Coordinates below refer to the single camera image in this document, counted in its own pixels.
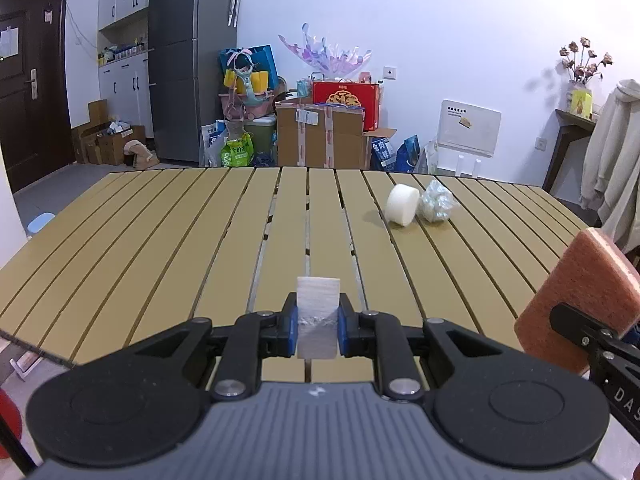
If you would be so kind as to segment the white gauze pad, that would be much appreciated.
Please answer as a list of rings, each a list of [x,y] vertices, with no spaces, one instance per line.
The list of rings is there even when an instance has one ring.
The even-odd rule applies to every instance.
[[[333,360],[337,356],[337,311],[341,281],[338,278],[299,276],[296,285],[297,356],[299,359]]]

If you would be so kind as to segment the pink brown sponge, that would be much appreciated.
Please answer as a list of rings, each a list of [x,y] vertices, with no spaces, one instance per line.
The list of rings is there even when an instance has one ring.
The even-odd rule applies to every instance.
[[[587,352],[552,330],[558,304],[626,335],[639,322],[639,273],[599,229],[580,231],[514,324],[523,350],[578,375],[588,370]]]

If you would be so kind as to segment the white foam tape roll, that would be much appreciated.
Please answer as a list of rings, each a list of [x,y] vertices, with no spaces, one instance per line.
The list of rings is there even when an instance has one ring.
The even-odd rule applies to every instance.
[[[421,193],[417,188],[402,183],[396,184],[386,200],[386,220],[403,228],[408,226],[416,216],[420,197]]]

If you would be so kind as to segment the folding slatted camping table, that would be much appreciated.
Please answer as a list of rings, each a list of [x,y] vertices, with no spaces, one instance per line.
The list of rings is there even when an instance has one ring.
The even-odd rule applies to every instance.
[[[65,364],[188,318],[279,310],[300,276],[337,278],[356,310],[446,318],[516,345],[513,325],[584,226],[541,188],[446,177],[445,223],[394,226],[378,171],[165,169],[109,174],[2,269],[1,333]]]

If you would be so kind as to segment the green snack bag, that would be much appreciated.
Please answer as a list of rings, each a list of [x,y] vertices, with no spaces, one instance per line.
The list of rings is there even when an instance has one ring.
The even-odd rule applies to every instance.
[[[227,168],[249,167],[254,158],[252,137],[243,131],[239,136],[228,136],[220,150],[222,166]]]

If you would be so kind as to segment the cream hooded jacket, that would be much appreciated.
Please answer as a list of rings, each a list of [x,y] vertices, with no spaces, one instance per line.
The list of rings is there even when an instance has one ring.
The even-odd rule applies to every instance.
[[[580,186],[580,206],[597,211],[625,254],[639,247],[639,100],[638,81],[616,84],[589,140]]]

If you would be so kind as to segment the red gift box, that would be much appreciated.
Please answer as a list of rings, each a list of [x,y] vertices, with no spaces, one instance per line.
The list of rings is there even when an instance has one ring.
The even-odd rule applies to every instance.
[[[314,81],[311,99],[315,103],[336,104],[362,108],[363,130],[378,128],[381,108],[381,85],[352,81]]]

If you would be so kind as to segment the open cardboard boxes by door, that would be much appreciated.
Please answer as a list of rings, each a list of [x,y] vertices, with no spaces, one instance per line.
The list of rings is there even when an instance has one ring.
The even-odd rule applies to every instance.
[[[118,166],[125,162],[127,142],[145,143],[145,128],[111,120],[105,100],[89,102],[87,107],[89,121],[72,129],[76,162]]]

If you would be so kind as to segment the white floor squeegee mop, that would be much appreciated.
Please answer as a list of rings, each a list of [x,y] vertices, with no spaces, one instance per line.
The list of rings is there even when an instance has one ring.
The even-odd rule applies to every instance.
[[[10,357],[9,364],[15,374],[17,374],[21,380],[25,380],[41,361],[42,356],[39,354],[25,351],[24,349],[17,349]]]

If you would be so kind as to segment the iridescent flower bouquet wrap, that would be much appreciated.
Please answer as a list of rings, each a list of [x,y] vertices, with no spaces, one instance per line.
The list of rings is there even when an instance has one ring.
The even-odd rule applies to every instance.
[[[302,34],[301,42],[289,42],[283,35],[279,39],[296,58],[326,79],[345,79],[361,70],[372,56],[371,50],[342,49],[339,44],[329,44],[324,37],[311,35],[308,23],[302,25]]]

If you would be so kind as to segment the light blue stool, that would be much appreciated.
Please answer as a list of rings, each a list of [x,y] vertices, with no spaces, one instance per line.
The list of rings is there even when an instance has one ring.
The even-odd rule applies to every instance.
[[[39,233],[54,218],[55,214],[52,214],[52,212],[49,211],[38,214],[38,216],[35,219],[32,219],[32,221],[27,225],[27,234],[29,236],[33,236]]]

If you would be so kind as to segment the blue gift bag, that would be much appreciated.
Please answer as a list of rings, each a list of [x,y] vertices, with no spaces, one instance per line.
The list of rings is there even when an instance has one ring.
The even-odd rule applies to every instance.
[[[219,53],[219,62],[226,88],[244,93],[247,81],[254,93],[277,87],[278,72],[270,44],[224,49]]]

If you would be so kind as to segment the dark brown door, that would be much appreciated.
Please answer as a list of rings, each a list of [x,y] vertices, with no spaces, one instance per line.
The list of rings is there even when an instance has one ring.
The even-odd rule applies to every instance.
[[[65,0],[1,0],[1,153],[12,192],[75,160]]]

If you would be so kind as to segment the white kitchen cabinets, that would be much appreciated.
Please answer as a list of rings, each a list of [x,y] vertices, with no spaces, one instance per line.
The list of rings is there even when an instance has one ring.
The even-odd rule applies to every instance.
[[[99,0],[100,97],[108,116],[154,136],[149,87],[149,0]]]

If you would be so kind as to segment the white wall heater panel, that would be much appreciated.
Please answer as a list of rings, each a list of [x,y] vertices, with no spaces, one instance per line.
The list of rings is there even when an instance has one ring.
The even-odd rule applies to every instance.
[[[440,107],[437,142],[450,150],[492,157],[502,114],[498,110],[451,100]]]

